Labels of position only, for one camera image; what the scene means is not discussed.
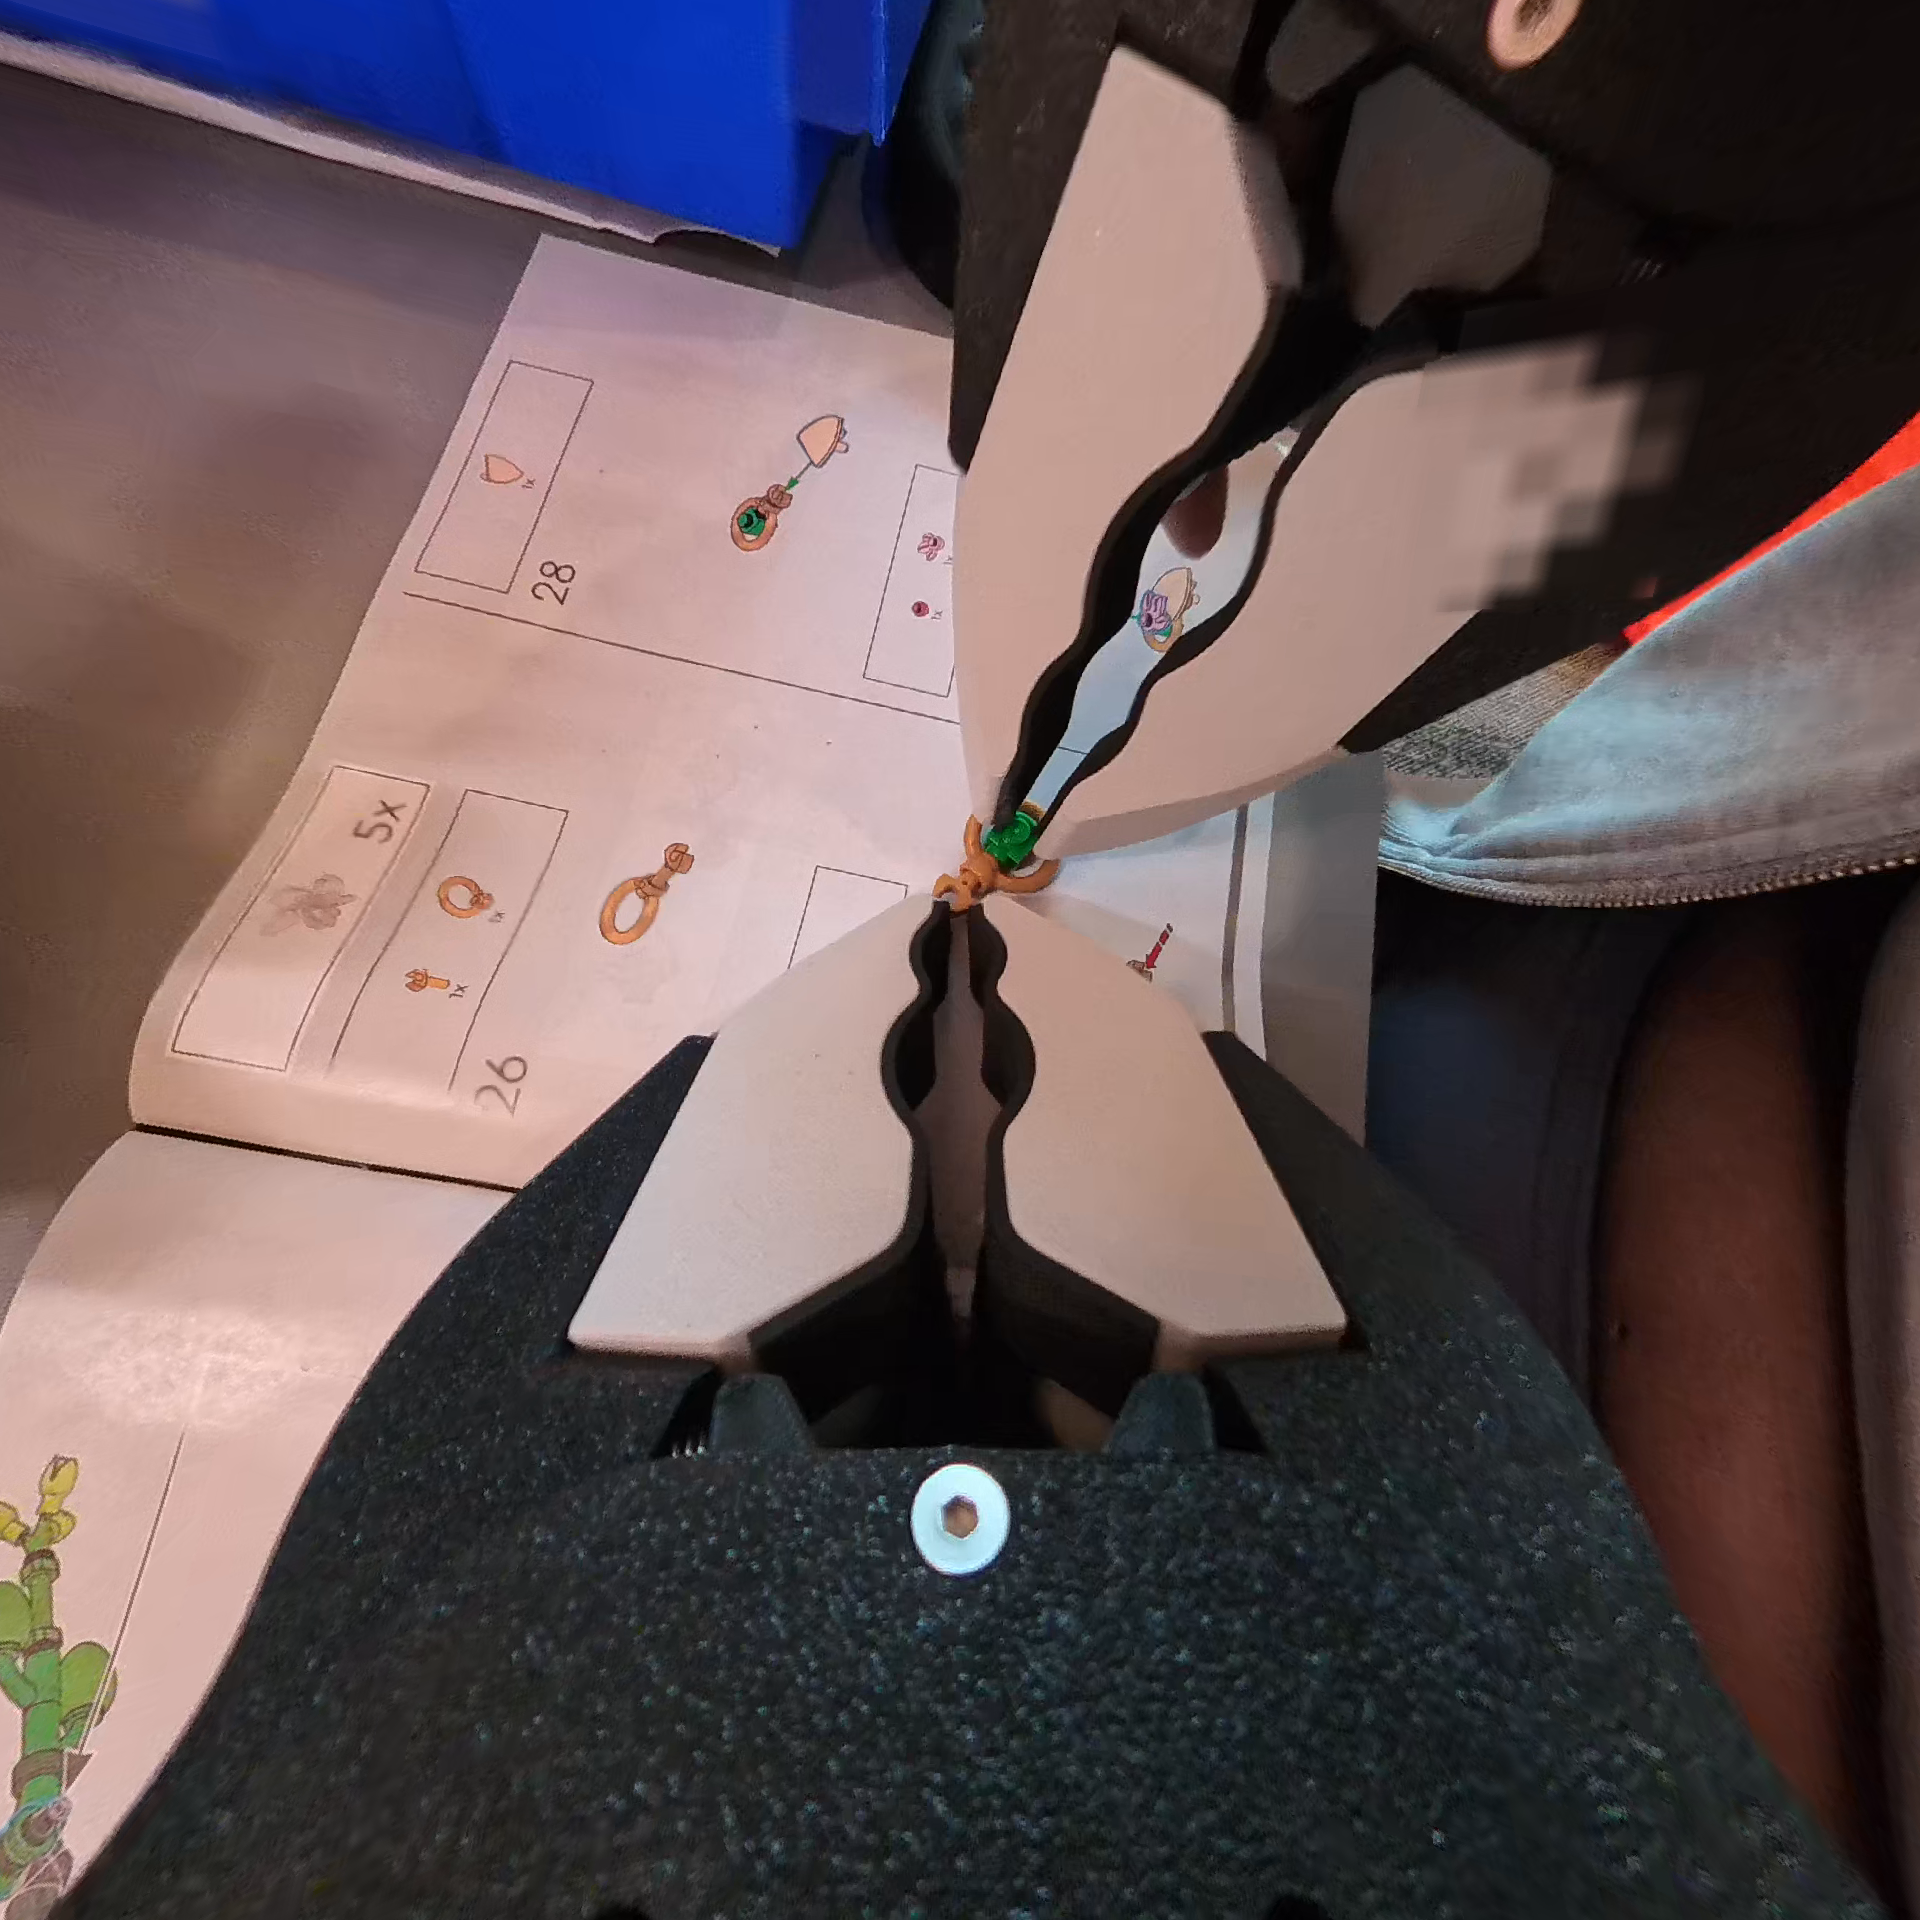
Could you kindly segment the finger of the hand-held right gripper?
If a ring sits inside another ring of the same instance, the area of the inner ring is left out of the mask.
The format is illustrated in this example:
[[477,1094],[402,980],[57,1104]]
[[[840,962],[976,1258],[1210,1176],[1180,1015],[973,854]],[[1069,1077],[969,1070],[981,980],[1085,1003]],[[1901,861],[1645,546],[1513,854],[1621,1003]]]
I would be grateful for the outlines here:
[[1118,46],[956,503],[954,694],[981,824],[1043,770],[1151,533],[1221,453],[1299,266],[1264,136]]
[[[1492,293],[1538,251],[1549,187],[1541,156],[1436,78],[1355,90],[1321,258],[1284,184],[1299,284],[1219,454],[1156,530],[1244,434],[1267,436],[1264,415],[1297,440],[1260,499],[1244,579],[1197,624],[1171,617],[1115,732],[1040,814],[1040,858],[1175,833],[1347,755],[1475,614],[1593,538],[1593,345],[1439,336],[1453,315],[1438,296]],[[1140,610],[1145,548],[1072,704]]]

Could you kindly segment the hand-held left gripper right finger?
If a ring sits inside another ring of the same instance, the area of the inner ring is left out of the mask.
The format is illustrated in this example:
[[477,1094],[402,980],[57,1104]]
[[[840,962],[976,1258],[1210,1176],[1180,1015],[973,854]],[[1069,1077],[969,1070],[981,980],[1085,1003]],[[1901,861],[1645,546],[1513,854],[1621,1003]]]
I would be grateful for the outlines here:
[[1188,1011],[1018,903],[972,909],[967,953],[990,1343],[1033,1376],[1335,1347],[1347,1317]]

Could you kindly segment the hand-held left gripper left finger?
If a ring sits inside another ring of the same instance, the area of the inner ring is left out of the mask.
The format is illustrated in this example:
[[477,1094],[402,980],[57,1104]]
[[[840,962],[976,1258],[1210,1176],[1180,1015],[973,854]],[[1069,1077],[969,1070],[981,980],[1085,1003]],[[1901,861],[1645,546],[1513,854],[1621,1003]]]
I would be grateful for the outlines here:
[[948,907],[910,894],[742,1003],[573,1311],[596,1354],[749,1365],[894,1275],[928,1221],[917,1107]]

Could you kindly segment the grey desk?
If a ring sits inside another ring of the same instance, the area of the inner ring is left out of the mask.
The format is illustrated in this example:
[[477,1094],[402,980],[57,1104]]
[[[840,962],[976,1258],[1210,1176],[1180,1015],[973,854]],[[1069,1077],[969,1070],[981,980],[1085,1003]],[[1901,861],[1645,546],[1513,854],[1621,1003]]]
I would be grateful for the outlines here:
[[104,1165],[140,1020],[292,783],[538,239],[3,68],[3,1305],[193,1267],[227,1151]]

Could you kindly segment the person's grey jacket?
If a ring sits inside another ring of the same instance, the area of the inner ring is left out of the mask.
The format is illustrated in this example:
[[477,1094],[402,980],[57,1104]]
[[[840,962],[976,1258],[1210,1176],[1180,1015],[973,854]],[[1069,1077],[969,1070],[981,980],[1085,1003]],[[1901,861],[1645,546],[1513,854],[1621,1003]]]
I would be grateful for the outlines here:
[[1916,866],[1918,475],[1766,552],[1613,661],[1482,785],[1393,780],[1384,872],[1549,909]]

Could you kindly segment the toy instruction booklet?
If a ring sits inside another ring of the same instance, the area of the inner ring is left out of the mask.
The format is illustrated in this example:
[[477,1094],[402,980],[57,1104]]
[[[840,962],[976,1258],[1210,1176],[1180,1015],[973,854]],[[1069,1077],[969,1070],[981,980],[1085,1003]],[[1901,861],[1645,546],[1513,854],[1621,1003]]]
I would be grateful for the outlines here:
[[[950,903],[899,1268],[752,1362],[567,1339],[721,1024],[958,868],[944,381],[540,246],[136,1043],[104,1165],[223,1148],[163,1180],[230,1239],[3,1334],[3,1917],[1340,1909],[1231,1375],[1326,1348],[991,1343]],[[1266,838],[994,901],[1171,997],[1256,1143]]]

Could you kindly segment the person's leg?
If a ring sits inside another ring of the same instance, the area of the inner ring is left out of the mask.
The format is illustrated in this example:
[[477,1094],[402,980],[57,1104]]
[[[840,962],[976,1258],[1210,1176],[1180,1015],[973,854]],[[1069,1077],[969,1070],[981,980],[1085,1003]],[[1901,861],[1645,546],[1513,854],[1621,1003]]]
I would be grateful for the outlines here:
[[1911,876],[1706,903],[1627,1030],[1596,1187],[1596,1422],[1720,1691],[1908,1917],[1881,1756],[1844,1182]]

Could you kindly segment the blue plastic box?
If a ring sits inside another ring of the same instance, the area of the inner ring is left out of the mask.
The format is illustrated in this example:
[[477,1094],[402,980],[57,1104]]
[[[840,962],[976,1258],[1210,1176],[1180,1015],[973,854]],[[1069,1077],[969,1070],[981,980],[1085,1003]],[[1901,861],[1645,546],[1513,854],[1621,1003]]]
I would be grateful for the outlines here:
[[928,2],[21,2],[3,33],[793,249]]

